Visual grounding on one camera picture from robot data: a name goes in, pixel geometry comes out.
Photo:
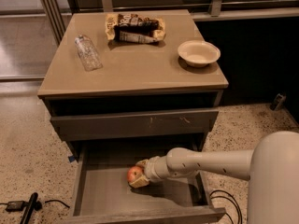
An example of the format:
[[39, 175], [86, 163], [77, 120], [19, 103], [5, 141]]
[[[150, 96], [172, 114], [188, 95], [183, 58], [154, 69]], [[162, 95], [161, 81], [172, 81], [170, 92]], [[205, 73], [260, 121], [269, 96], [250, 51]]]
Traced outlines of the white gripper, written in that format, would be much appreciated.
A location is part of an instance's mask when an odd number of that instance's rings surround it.
[[155, 156], [150, 159], [144, 159], [138, 161], [135, 165], [144, 168], [145, 174], [136, 175], [129, 182], [129, 185], [135, 189], [146, 187], [150, 182], [159, 182], [169, 177], [166, 156]]

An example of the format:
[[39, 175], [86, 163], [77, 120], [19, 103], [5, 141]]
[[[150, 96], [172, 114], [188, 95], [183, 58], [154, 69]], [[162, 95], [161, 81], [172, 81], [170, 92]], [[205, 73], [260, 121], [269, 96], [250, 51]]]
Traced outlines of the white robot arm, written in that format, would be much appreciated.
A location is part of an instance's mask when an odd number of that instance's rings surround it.
[[197, 171], [249, 182], [248, 224], [298, 224], [299, 133], [276, 132], [253, 150], [197, 152], [176, 147], [139, 161], [127, 173], [133, 188]]

